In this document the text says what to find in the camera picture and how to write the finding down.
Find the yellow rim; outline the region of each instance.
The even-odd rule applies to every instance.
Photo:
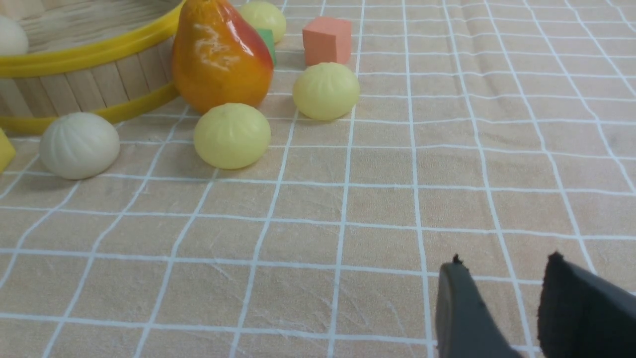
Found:
[[[178,96],[177,89],[170,83],[144,97],[110,108],[104,108],[103,110],[93,111],[93,113],[104,117],[112,124],[116,124],[155,110]],[[8,132],[41,136],[46,128],[57,118],[0,117],[0,128]]]
[[[184,1],[156,21],[111,39],[68,50],[0,57],[0,77],[57,75],[136,54],[174,35]]]

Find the foam cube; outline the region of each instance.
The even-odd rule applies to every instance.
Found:
[[[15,148],[11,145],[9,138],[0,129],[0,173],[2,173],[15,157]]]
[[[346,64],[351,58],[351,21],[317,17],[303,28],[305,64]]]
[[[276,47],[274,46],[274,33],[270,29],[256,29],[258,34],[261,36],[265,44],[267,45],[267,49],[270,51],[270,55],[272,55],[272,61],[274,62],[274,67],[276,67]]]

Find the toy steamed bun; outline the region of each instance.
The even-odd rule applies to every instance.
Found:
[[[282,40],[287,31],[287,19],[275,5],[266,1],[250,1],[238,9],[243,19],[256,29],[272,30],[274,42]]]
[[[347,66],[323,62],[308,67],[294,83],[294,103],[315,120],[334,120],[347,114],[360,98],[360,83]]]
[[[267,151],[272,131],[254,107],[226,103],[209,110],[195,126],[195,150],[204,162],[219,169],[254,164]]]
[[[69,180],[98,175],[110,167],[120,152],[117,130],[92,113],[72,113],[58,118],[40,139],[42,164]]]
[[[25,55],[29,38],[18,22],[0,15],[0,56]]]

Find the white ball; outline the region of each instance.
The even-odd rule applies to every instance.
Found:
[[[29,38],[17,21],[0,15],[0,56],[26,55]]]
[[[51,173],[69,180],[86,179],[105,171],[119,151],[117,130],[92,113],[58,118],[46,129],[39,144],[42,164]]]

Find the steamed bun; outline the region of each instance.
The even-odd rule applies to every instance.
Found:
[[[334,120],[353,109],[360,98],[360,83],[347,66],[323,62],[308,67],[292,90],[300,113],[315,120]]]
[[[25,55],[29,38],[17,21],[0,15],[0,56]]]
[[[120,152],[117,130],[93,113],[62,116],[40,139],[42,164],[53,174],[69,180],[98,175],[110,167]]]

